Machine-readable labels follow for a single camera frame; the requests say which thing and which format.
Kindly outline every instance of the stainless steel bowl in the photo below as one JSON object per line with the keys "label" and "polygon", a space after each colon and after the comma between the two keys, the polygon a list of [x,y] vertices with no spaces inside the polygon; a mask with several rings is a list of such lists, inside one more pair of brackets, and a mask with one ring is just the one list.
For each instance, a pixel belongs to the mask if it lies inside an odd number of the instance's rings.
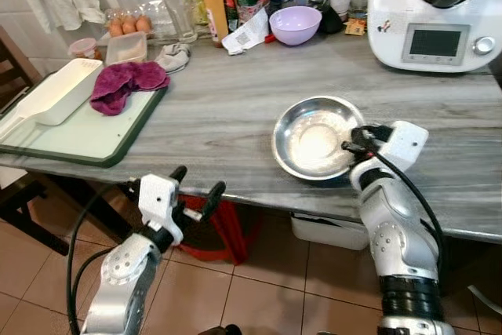
{"label": "stainless steel bowl", "polygon": [[354,159],[341,144],[364,120],[341,98],[317,96],[294,104],[277,121],[272,150],[279,165],[305,180],[329,180],[348,171]]}

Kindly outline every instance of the kitchen counter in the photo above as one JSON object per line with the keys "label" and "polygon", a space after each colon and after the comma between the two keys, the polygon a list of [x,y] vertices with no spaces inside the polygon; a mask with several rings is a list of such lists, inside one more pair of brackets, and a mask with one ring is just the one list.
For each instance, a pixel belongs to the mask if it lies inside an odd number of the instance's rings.
{"label": "kitchen counter", "polygon": [[241,56],[199,41],[116,166],[5,154],[0,165],[119,182],[167,175],[184,164],[183,193],[206,193],[225,180],[231,200],[357,221],[357,194],[347,177],[310,184],[284,172],[272,156],[278,117],[315,95],[349,100],[367,122],[401,119],[428,129],[409,176],[445,232],[502,243],[502,92],[493,76],[393,70],[376,60],[366,38],[355,36],[315,37],[297,47],[276,42]]}

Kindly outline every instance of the purple bowl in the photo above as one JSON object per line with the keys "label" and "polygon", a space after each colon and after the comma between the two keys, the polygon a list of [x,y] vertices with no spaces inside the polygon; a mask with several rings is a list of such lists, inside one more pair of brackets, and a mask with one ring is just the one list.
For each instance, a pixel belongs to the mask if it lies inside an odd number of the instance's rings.
{"label": "purple bowl", "polygon": [[319,28],[322,14],[311,7],[288,7],[270,17],[274,36],[286,45],[295,46],[312,38]]}

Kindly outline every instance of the cutting board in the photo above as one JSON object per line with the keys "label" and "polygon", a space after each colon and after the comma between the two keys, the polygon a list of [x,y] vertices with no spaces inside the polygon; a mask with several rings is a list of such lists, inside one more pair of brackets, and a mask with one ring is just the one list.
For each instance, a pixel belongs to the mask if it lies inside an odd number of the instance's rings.
{"label": "cutting board", "polygon": [[[86,101],[58,126],[28,121],[2,141],[0,152],[113,166],[124,158],[166,90],[133,93],[124,111],[116,116],[102,115]],[[11,116],[13,111],[8,111],[0,125]]]}

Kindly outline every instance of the condiment bottle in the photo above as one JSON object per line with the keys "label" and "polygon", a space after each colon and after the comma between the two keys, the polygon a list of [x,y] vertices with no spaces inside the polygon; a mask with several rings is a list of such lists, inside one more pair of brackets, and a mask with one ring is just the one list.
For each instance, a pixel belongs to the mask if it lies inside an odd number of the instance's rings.
{"label": "condiment bottle", "polygon": [[227,17],[223,0],[204,0],[209,20],[209,29],[216,47],[222,47],[221,40],[228,35]]}

